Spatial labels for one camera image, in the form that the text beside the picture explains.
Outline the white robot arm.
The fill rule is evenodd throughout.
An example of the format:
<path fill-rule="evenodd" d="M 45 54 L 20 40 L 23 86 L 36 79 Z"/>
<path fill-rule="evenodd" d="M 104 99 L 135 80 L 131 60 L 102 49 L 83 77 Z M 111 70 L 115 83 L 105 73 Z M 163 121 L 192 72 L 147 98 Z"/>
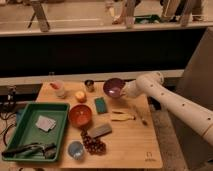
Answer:
<path fill-rule="evenodd" d="M 169 91 L 163 82 L 161 72 L 148 72 L 127 82 L 122 91 L 130 98 L 142 93 L 154 98 L 213 146 L 213 111 Z"/>

